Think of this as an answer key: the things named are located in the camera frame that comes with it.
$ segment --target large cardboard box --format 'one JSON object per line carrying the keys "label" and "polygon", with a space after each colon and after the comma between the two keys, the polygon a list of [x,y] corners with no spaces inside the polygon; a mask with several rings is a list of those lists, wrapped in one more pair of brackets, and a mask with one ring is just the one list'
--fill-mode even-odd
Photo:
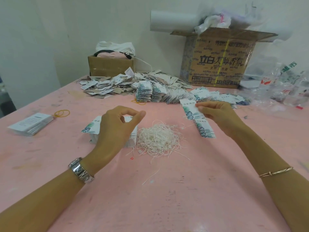
{"label": "large cardboard box", "polygon": [[101,58],[88,56],[91,76],[110,76],[125,74],[129,67],[134,71],[133,59]]}
{"label": "large cardboard box", "polygon": [[180,76],[191,85],[237,88],[256,42],[274,33],[211,27],[201,35],[173,31],[187,37]]}

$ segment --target bracelet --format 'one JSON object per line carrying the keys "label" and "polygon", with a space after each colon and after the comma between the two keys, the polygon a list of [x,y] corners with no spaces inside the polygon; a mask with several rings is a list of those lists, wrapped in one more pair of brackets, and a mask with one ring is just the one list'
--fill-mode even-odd
{"label": "bracelet", "polygon": [[274,173],[268,172],[268,173],[264,173],[264,174],[259,175],[259,177],[263,178],[263,177],[267,177],[267,176],[273,176],[273,175],[277,175],[277,174],[280,174],[280,173],[288,172],[292,169],[293,169],[293,167],[289,167],[287,169],[283,169],[283,170],[280,170],[280,171],[274,172]]}

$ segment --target barcode on box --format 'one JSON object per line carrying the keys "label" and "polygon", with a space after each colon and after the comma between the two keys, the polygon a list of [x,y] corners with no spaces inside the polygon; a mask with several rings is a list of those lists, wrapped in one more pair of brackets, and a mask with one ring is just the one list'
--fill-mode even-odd
{"label": "barcode on box", "polygon": [[211,77],[204,77],[204,76],[193,76],[192,82],[203,82],[203,83],[211,83]]}

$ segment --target metal watch strap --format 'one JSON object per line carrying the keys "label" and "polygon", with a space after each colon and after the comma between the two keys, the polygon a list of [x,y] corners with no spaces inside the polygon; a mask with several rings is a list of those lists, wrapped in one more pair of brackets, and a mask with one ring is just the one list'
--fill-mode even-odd
{"label": "metal watch strap", "polygon": [[90,183],[93,181],[94,177],[90,176],[90,174],[81,166],[79,163],[82,160],[81,157],[74,160],[70,165],[69,168],[75,173],[76,176],[84,183]]}

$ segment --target cardboard box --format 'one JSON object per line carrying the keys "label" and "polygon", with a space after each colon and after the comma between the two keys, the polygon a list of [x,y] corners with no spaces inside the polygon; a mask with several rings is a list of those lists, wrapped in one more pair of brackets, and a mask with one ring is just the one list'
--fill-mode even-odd
{"label": "cardboard box", "polygon": [[180,76],[191,85],[237,88],[256,42],[274,33],[211,27],[201,35],[173,31],[187,37]]}
{"label": "cardboard box", "polygon": [[91,76],[110,76],[125,74],[129,67],[134,71],[133,59],[101,58],[88,56]]}

